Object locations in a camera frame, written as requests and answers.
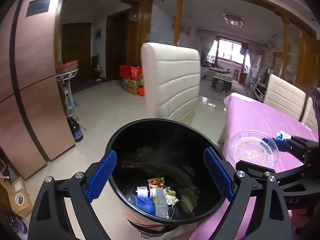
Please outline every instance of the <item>pink tablecloth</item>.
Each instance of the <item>pink tablecloth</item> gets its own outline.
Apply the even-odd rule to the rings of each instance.
[[[223,155],[226,160],[229,160],[229,141],[236,133],[242,130],[258,130],[271,137],[276,137],[276,133],[282,130],[292,136],[318,141],[318,134],[304,124],[251,98],[232,93],[224,99],[224,103],[227,105],[226,139],[223,147]],[[279,163],[274,168],[276,172],[290,170],[302,165],[290,153],[279,152],[279,155]],[[250,198],[244,219],[235,239],[240,239],[244,236],[251,218],[254,202],[255,198]],[[228,205],[228,200],[225,200],[215,214],[199,224],[190,240],[208,240],[219,224]]]

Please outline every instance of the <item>black trash can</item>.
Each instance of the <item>black trash can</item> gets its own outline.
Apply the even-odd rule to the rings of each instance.
[[[106,153],[111,149],[116,152],[117,165],[109,181],[121,200],[125,216],[142,234],[160,236],[179,225],[200,221],[220,207],[224,198],[203,161],[208,147],[222,155],[205,135],[166,119],[137,120],[112,136]],[[172,219],[152,216],[128,200],[135,186],[139,183],[146,186],[148,179],[156,177],[164,177],[165,185],[175,190],[180,200]],[[191,205],[192,210],[186,211],[184,205]]]

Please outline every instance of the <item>blue gripper pad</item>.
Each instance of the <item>blue gripper pad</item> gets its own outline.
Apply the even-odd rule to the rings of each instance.
[[[219,190],[220,195],[231,201],[234,197],[234,193],[232,190],[232,180],[230,179],[222,165],[209,149],[204,150],[203,160],[214,183]]]
[[[113,169],[117,163],[115,151],[110,151],[108,156],[100,164],[97,171],[91,177],[88,186],[88,192],[85,197],[91,203],[94,199],[99,198],[104,186],[106,185]]]

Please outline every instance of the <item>curtain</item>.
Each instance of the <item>curtain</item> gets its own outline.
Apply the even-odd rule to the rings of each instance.
[[[197,35],[197,50],[201,56],[202,61],[207,61],[207,55],[213,45],[213,41],[216,39],[216,32],[198,29]]]
[[[263,50],[263,45],[256,43],[254,41],[249,41],[249,56],[250,56],[250,71],[249,74],[247,75],[247,78],[245,80],[245,84],[249,87],[250,86],[250,80],[252,77],[252,72],[255,69],[255,67],[258,64],[258,61],[260,59],[260,55],[262,55],[262,50]]]

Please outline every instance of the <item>orange container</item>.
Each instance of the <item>orange container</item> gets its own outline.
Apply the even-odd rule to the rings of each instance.
[[[138,95],[144,97],[144,87],[138,88]]]

